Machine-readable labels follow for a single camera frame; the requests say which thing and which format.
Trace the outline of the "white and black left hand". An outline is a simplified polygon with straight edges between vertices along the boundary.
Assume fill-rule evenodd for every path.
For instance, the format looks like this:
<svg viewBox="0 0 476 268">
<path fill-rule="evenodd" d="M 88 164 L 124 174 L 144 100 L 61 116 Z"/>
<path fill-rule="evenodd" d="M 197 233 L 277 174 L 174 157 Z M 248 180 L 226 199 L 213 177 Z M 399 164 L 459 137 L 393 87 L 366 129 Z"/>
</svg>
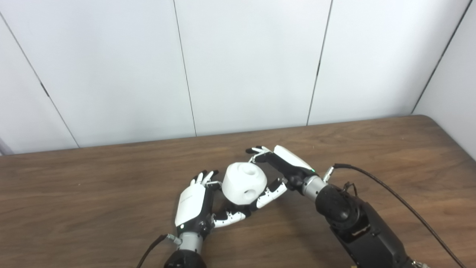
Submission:
<svg viewBox="0 0 476 268">
<path fill-rule="evenodd" d="M 218 170 L 201 171 L 181 193 L 175 217 L 179 236 L 192 232 L 206 239 L 213 229 L 229 226 L 252 215 L 249 205 L 228 205 L 213 210 L 215 193 L 222 188 L 220 181 L 213 180 L 218 173 Z"/>
</svg>

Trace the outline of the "white and black right hand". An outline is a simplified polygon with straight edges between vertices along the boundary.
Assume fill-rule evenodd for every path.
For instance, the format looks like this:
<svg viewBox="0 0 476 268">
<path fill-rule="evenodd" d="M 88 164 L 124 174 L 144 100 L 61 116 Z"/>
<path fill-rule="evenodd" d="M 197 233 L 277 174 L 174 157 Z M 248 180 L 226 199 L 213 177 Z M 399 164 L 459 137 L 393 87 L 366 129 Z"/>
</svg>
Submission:
<svg viewBox="0 0 476 268">
<path fill-rule="evenodd" d="M 287 190 L 297 191 L 304 196 L 306 180 L 317 176 L 308 163 L 280 145 L 275 146 L 274 150 L 256 146 L 246 149 L 245 152 L 253 154 L 250 163 L 268 163 L 282 175 L 267 185 L 259 197 L 250 204 L 251 211 L 261 209 Z"/>
</svg>

